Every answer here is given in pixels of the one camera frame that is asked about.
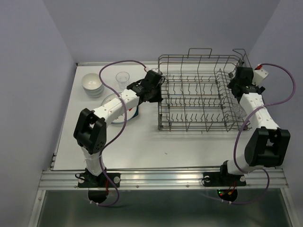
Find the white plate red strawberries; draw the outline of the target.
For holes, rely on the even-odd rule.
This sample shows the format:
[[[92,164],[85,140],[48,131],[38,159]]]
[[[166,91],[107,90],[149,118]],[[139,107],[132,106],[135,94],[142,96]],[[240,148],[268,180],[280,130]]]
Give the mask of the white plate red strawberries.
[[[136,111],[136,107],[133,107],[133,108],[127,110],[127,121],[129,121],[133,118],[135,111]],[[112,121],[112,124],[123,124],[124,121],[125,121],[125,114],[123,113],[118,118],[116,118],[114,121]]]

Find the white ribbed bowl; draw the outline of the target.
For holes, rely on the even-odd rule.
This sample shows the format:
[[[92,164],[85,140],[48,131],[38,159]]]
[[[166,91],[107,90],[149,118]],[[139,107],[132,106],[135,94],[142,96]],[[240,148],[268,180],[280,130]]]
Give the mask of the white ribbed bowl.
[[[94,89],[94,90],[89,90],[89,89],[84,88],[84,91],[88,96],[93,97],[93,98],[97,98],[97,97],[100,97],[102,95],[102,93],[104,91],[104,87],[100,86],[99,88]]]
[[[101,86],[102,82],[99,79],[99,75],[96,73],[89,73],[83,76],[81,80],[82,87],[88,89],[96,89]]]
[[[84,89],[84,91],[88,94],[88,95],[97,95],[97,94],[101,94],[104,91],[104,85],[101,84],[101,86],[99,86],[96,89],[88,89],[85,87],[82,87]]]

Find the dark teal square plate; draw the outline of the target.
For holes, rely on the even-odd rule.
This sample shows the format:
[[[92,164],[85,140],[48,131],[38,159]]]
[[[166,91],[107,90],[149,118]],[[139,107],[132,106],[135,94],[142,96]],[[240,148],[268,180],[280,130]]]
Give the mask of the dark teal square plate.
[[[135,111],[135,113],[133,115],[133,118],[137,117],[138,114],[139,114],[139,106],[136,107],[136,111]]]

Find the white plate blue stripes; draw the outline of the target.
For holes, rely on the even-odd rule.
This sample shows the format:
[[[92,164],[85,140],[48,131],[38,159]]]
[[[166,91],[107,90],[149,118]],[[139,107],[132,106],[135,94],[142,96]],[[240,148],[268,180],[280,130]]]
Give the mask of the white plate blue stripes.
[[[117,95],[115,93],[112,93],[110,95],[108,95],[101,103],[101,105],[105,105],[107,104],[108,102],[110,102],[111,100],[117,98]]]

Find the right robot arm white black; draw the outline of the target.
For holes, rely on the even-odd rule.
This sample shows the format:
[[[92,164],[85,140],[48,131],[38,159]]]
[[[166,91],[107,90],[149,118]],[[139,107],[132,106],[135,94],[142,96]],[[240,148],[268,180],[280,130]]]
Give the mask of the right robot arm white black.
[[[258,65],[237,67],[235,75],[228,84],[233,96],[247,114],[241,130],[250,124],[254,132],[249,139],[242,155],[233,154],[233,159],[225,161],[218,172],[218,180],[229,184],[235,176],[248,174],[262,167],[281,166],[291,138],[289,130],[281,129],[273,120],[263,101],[265,88],[261,82],[269,75]]]

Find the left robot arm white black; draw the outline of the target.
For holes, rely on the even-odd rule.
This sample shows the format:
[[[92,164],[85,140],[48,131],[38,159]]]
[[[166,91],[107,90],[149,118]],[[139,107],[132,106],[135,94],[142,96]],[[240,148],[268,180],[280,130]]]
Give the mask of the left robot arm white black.
[[[143,79],[128,85],[106,104],[93,110],[85,108],[80,112],[73,136],[83,151],[86,168],[78,179],[94,186],[101,186],[105,182],[102,171],[106,168],[100,162],[100,157],[107,145],[107,127],[121,115],[126,115],[129,109],[144,102],[162,101],[161,86],[164,79],[162,73],[150,70]]]

